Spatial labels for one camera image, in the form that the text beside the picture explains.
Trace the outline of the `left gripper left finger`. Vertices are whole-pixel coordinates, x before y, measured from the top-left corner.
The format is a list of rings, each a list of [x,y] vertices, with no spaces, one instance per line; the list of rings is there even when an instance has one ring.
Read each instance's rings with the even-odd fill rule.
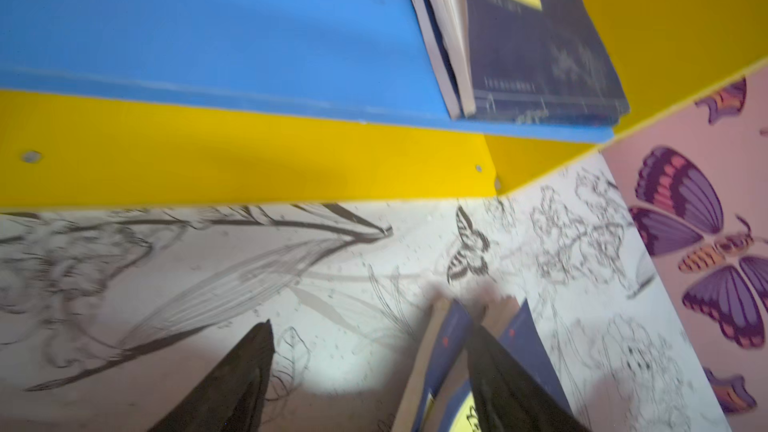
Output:
[[[275,354],[272,325],[256,324],[153,431],[257,431]]]

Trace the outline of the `yellow bookshelf with coloured shelves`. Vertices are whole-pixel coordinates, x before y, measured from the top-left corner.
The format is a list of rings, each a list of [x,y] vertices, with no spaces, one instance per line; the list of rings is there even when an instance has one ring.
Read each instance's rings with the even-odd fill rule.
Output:
[[[1,0],[1,206],[489,197],[608,131],[457,123],[410,0]]]

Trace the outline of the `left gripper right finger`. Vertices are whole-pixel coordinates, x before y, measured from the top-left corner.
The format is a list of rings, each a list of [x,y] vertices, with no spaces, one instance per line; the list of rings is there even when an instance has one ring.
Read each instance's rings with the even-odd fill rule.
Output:
[[[466,341],[479,427],[484,432],[584,431],[490,332],[477,326]]]

